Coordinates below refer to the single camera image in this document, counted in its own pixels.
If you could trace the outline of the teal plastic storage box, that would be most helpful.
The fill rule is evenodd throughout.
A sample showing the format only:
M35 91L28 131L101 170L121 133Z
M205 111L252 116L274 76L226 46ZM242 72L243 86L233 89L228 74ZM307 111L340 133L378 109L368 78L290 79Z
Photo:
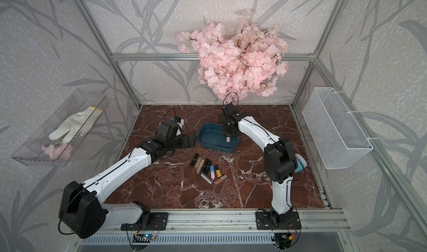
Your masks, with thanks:
M238 146L239 138L228 137L222 134L222 125L216 123L205 123L199 131L198 142L206 149L216 150L224 153L233 153Z

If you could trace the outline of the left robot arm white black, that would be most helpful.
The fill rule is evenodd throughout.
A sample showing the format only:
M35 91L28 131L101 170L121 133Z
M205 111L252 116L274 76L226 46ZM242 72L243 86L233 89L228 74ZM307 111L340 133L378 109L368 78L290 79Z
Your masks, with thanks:
M83 183L69 183L63 191L59 223L81 239L109 226L124 225L126 229L150 226L150 208L145 205L106 204L105 201L124 182L168 152L195 147L195 136L184 134L183 125L180 117L161 122L155 138L136 145L107 170Z

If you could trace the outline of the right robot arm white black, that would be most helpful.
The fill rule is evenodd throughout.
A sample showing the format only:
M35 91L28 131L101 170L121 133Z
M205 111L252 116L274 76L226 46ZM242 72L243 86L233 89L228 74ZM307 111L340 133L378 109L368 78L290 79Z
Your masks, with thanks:
M272 181L271 212L277 216L290 213L291 184L298 168L294 145L261 126L252 116L239 112L233 104L222 107L225 117L223 135L249 137L264 152L264 169Z

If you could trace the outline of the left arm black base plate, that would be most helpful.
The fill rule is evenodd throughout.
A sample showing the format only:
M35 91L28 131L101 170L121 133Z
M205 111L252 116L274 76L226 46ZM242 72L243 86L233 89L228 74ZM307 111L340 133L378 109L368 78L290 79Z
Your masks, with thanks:
M136 223L122 224L120 229L128 232L138 230L164 231L168 217L168 213L144 213Z

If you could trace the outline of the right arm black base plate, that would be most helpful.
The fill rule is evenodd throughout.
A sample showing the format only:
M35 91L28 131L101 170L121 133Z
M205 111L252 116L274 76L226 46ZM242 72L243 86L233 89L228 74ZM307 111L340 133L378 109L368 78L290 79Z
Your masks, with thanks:
M285 214L276 211L267 212L258 209L255 213L257 230L300 230L301 221L296 210L290 209Z

